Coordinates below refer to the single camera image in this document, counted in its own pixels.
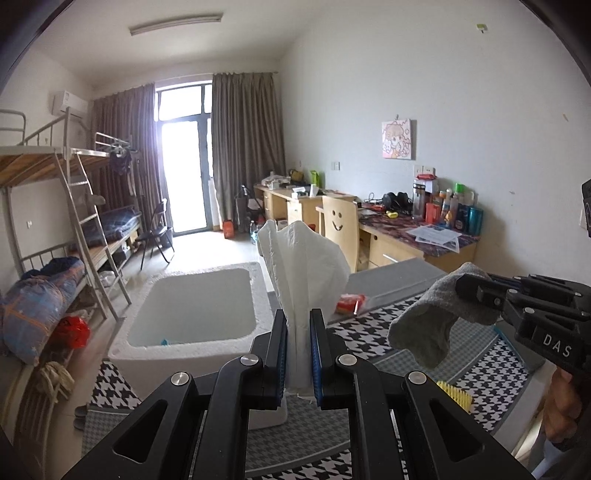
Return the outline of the person's right hand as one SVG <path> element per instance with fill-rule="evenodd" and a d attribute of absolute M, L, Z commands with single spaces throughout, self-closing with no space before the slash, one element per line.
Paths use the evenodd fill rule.
<path fill-rule="evenodd" d="M 582 402 L 571 374 L 557 368 L 552 376 L 543 408 L 546 438 L 561 443 L 574 436 Z"/>

